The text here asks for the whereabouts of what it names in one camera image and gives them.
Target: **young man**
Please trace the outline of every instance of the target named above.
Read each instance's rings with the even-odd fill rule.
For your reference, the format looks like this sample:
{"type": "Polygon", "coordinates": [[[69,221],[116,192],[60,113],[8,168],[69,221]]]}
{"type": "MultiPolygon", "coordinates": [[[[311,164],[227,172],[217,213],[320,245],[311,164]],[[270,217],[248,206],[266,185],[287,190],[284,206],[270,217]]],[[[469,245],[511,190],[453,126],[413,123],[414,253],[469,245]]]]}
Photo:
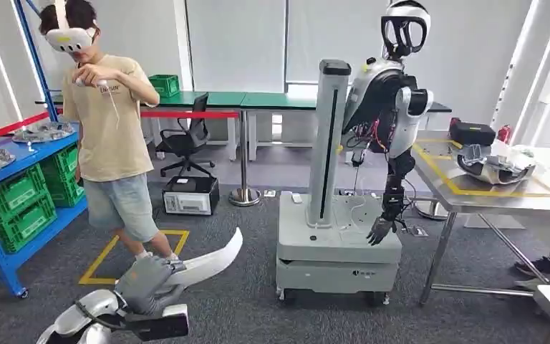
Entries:
{"type": "MultiPolygon", "coordinates": [[[[146,181],[153,165],[140,127],[140,102],[157,105],[159,95],[136,61],[100,51],[100,29],[89,2],[68,0],[66,13],[70,27],[95,29],[91,47],[69,54],[76,65],[65,72],[62,85],[63,116],[80,123],[76,177],[84,181],[90,223],[114,230],[136,259],[149,255],[146,242],[161,257],[178,259],[153,221],[146,181]],[[107,86],[98,86],[101,80],[107,86]]],[[[49,5],[41,12],[39,30],[45,35],[57,28],[56,9],[49,5]]]]}

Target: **black chair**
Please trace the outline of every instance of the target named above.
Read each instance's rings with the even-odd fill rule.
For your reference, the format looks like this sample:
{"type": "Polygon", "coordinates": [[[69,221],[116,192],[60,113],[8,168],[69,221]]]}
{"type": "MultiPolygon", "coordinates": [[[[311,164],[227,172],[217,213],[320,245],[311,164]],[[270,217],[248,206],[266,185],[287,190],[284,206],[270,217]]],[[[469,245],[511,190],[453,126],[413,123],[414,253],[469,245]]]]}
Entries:
{"type": "MultiPolygon", "coordinates": [[[[195,98],[193,103],[193,112],[205,112],[208,106],[208,93],[200,95],[195,98]]],[[[190,156],[201,151],[205,148],[208,140],[210,140],[210,133],[206,127],[205,118],[193,118],[190,122],[189,129],[185,129],[184,125],[180,123],[180,118],[177,119],[181,129],[164,129],[161,131],[161,143],[156,148],[157,152],[172,153],[182,158],[182,161],[174,163],[172,165],[161,168],[161,176],[165,177],[165,172],[174,168],[180,167],[179,176],[182,176],[184,170],[190,171],[195,168],[201,172],[206,173],[208,176],[212,176],[208,170],[199,166],[200,163],[209,163],[210,167],[216,166],[213,161],[192,161],[190,156]]]]}

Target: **wheel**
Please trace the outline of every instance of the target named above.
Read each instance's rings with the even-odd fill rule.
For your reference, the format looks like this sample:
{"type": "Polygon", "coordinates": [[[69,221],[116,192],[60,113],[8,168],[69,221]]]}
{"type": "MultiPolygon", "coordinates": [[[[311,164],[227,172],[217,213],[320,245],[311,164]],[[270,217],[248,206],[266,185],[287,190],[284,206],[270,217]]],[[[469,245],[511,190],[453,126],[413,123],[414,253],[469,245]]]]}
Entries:
{"type": "Polygon", "coordinates": [[[282,289],[279,291],[279,301],[281,301],[284,305],[290,306],[293,305],[296,302],[296,290],[292,289],[282,289]]]}
{"type": "Polygon", "coordinates": [[[364,301],[368,307],[388,305],[389,295],[386,292],[364,292],[364,301]]]}
{"type": "Polygon", "coordinates": [[[28,298],[28,289],[24,288],[20,294],[17,295],[20,300],[28,298]]]}

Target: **green plastic crate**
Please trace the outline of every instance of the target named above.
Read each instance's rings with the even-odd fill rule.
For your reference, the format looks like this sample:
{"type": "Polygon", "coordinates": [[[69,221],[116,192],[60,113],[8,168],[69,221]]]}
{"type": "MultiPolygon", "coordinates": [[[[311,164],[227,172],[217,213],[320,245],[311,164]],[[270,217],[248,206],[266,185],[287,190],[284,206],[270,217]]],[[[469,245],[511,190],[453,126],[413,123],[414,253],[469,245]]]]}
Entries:
{"type": "Polygon", "coordinates": [[[45,191],[45,178],[38,164],[0,182],[0,222],[11,219],[45,191]]]}
{"type": "Polygon", "coordinates": [[[73,143],[53,156],[41,161],[41,169],[46,179],[65,180],[77,169],[77,144],[73,143]]]}
{"type": "Polygon", "coordinates": [[[10,254],[19,251],[55,219],[54,203],[49,195],[44,193],[43,197],[13,219],[0,223],[0,241],[3,250],[10,254]]]}
{"type": "Polygon", "coordinates": [[[47,181],[47,188],[54,204],[61,207],[74,206],[85,195],[85,190],[77,185],[74,174],[66,181],[47,181]]]}
{"type": "Polygon", "coordinates": [[[153,75],[148,80],[161,97],[169,98],[180,92],[180,84],[177,75],[153,75]]]}

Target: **robot helmet part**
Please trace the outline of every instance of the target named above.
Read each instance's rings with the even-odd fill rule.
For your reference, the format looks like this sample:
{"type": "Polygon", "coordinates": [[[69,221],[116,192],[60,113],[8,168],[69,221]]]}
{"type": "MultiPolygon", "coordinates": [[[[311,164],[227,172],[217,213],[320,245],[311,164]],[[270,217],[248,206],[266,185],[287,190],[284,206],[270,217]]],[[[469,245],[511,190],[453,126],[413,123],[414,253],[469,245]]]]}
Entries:
{"type": "Polygon", "coordinates": [[[389,5],[380,22],[389,59],[399,60],[423,48],[429,35],[431,16],[419,2],[402,0],[389,5]]]}

